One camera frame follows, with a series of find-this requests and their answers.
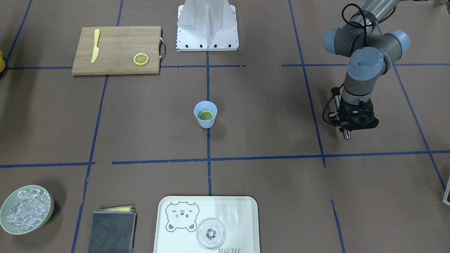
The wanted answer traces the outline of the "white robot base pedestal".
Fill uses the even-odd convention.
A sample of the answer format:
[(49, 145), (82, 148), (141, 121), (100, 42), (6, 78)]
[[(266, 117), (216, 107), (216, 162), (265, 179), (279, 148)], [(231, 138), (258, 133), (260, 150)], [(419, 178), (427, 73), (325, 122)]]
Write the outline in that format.
[(228, 0), (187, 0), (177, 14), (177, 51), (238, 50), (236, 8)]

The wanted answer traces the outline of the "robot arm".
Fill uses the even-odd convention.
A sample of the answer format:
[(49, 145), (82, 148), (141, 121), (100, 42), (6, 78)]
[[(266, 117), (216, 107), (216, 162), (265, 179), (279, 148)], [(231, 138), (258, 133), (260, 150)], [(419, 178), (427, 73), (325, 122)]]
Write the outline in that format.
[(395, 12), (398, 3), (368, 0), (362, 7), (354, 4), (357, 12), (350, 19), (341, 13), (344, 27), (332, 29), (325, 36), (326, 51), (350, 59), (343, 84), (331, 90), (336, 111), (322, 113), (323, 121), (338, 128), (346, 139), (350, 139), (351, 131), (376, 128), (379, 120), (371, 101), (373, 88), (411, 46), (410, 37), (401, 30), (373, 33)]

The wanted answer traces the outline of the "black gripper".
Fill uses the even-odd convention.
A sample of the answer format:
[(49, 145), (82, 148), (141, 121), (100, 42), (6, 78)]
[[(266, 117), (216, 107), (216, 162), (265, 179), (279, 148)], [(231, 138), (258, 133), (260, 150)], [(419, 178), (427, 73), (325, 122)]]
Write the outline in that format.
[(340, 99), (337, 112), (328, 113), (331, 125), (347, 131), (376, 128), (379, 120), (375, 117), (371, 99), (362, 105), (353, 105)]

